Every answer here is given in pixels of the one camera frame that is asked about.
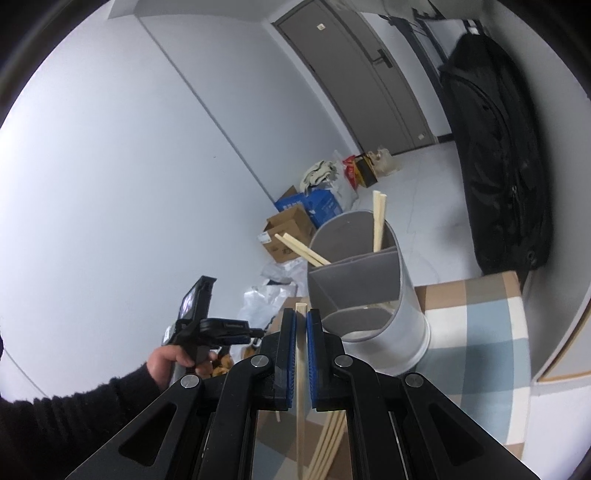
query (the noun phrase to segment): disposable chopstick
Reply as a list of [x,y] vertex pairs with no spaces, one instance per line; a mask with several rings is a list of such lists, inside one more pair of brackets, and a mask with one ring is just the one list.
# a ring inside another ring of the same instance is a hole
[[324,467],[320,471],[318,477],[316,477],[316,480],[325,480],[329,473],[330,467],[335,461],[336,452],[339,450],[340,443],[343,440],[343,435],[345,434],[345,429],[347,427],[347,415],[344,411],[339,412],[339,420],[340,423],[336,428],[335,439],[329,446],[330,449],[328,451],[326,461],[324,462]]
[[374,190],[374,252],[382,249],[387,196]]
[[326,478],[326,475],[332,466],[332,462],[335,459],[336,451],[343,438],[345,426],[346,413],[344,411],[336,411],[332,428],[327,432],[326,439],[320,449],[319,461],[316,463],[314,471],[310,472],[307,480],[324,480]]
[[306,426],[306,319],[308,304],[295,304],[295,461],[297,462],[297,478],[304,478],[304,445],[306,444],[304,428]]
[[326,420],[324,421],[324,425],[322,425],[322,431],[320,432],[320,438],[318,439],[318,443],[316,444],[316,448],[314,449],[314,454],[312,455],[312,460],[310,461],[310,465],[308,466],[308,472],[306,475],[306,479],[309,480],[311,475],[316,471],[317,464],[320,460],[320,452],[323,449],[323,445],[326,442],[327,434],[332,434],[336,424],[338,416],[336,415],[335,411],[328,412],[326,416]]
[[320,262],[322,265],[330,265],[330,262],[327,259],[314,252],[314,250],[312,250],[311,248],[305,246],[302,242],[300,242],[297,238],[291,236],[289,233],[284,233],[283,238],[288,242],[297,245],[301,250],[308,253],[309,256],[314,258],[316,261]]
[[321,267],[322,264],[316,260],[315,258],[312,258],[308,252],[306,252],[305,250],[301,250],[300,248],[298,248],[296,245],[292,244],[289,240],[286,240],[285,238],[283,238],[281,235],[279,235],[278,233],[275,234],[275,238],[277,238],[282,244],[284,244],[285,246],[291,248],[295,253],[297,253],[300,257],[304,258],[305,260],[307,260],[309,263],[311,263],[312,265],[314,265],[315,267]]

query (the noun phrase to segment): checkered cushion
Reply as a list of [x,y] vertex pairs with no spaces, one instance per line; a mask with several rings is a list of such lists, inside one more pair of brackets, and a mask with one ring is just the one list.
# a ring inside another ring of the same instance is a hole
[[[515,456],[521,457],[530,398],[530,352],[517,276],[513,272],[417,287],[431,342],[414,370],[421,372]],[[326,413],[307,406],[310,463]],[[253,464],[257,480],[291,480],[296,471],[294,412],[260,412]],[[349,480],[344,436],[329,479]]]
[[517,276],[505,272],[418,287],[417,294],[431,342],[415,370],[517,453],[525,439],[531,380]]

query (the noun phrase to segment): black sleeve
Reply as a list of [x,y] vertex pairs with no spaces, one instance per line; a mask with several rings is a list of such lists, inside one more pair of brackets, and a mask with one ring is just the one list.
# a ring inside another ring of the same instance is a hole
[[32,404],[0,400],[0,436],[38,477],[63,479],[159,395],[144,364],[87,393]]

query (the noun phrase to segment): door handle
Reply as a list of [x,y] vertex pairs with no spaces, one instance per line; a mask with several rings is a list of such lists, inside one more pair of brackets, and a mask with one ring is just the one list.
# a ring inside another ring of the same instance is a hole
[[386,52],[384,52],[383,48],[379,48],[378,53],[379,53],[379,57],[377,59],[372,59],[371,63],[373,63],[374,65],[379,65],[380,63],[385,63],[389,69],[394,67],[394,65],[392,65],[392,62],[388,58],[388,55],[386,54]]

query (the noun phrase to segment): white tiled floor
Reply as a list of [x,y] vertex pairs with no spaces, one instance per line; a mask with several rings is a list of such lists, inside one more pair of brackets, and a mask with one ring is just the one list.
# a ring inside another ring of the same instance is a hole
[[479,277],[456,144],[433,145],[396,159],[400,171],[359,189],[359,208],[372,209],[372,190],[388,195],[386,219],[414,285]]

